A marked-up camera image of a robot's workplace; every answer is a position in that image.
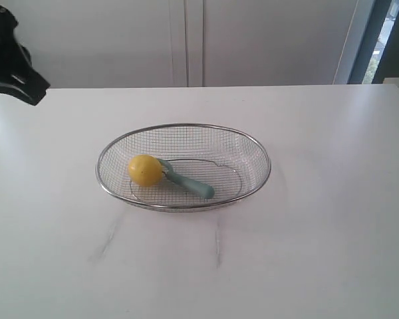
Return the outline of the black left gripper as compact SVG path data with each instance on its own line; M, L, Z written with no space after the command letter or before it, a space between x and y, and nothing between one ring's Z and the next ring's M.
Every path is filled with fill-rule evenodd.
M36 106L51 85L31 69L31 54L15 36L18 25L14 14L0 5L0 94Z

